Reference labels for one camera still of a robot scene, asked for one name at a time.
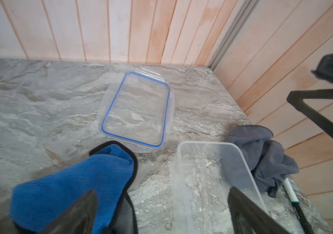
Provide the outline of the clear lunch box blue rim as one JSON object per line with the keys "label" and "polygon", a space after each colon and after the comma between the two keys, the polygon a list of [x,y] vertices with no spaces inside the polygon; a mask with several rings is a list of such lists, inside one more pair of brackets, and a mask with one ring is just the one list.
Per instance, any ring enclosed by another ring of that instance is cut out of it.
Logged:
{"label": "clear lunch box blue rim", "polygon": [[232,143],[183,141],[170,165],[177,234],[232,234],[232,187],[267,210],[241,150]]}

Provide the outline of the grey cloth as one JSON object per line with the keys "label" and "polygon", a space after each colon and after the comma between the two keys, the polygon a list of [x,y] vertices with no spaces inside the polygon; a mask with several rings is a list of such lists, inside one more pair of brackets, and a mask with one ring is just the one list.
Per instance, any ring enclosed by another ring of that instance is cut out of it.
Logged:
{"label": "grey cloth", "polygon": [[233,128],[226,142],[242,152],[260,193],[275,198],[285,179],[300,172],[297,162],[285,154],[283,146],[273,139],[270,129],[260,125]]}

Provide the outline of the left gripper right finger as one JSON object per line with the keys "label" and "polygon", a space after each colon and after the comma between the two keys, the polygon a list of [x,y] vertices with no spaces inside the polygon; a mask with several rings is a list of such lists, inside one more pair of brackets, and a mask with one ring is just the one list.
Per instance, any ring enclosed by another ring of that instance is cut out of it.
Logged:
{"label": "left gripper right finger", "polygon": [[230,189],[227,200],[235,234],[288,233],[236,187]]}

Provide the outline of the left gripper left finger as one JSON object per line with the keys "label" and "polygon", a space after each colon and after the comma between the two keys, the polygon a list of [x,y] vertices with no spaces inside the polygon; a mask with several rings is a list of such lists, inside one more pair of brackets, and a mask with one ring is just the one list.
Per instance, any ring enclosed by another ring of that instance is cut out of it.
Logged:
{"label": "left gripper left finger", "polygon": [[98,197],[94,190],[88,190],[40,233],[90,234],[97,209]]}

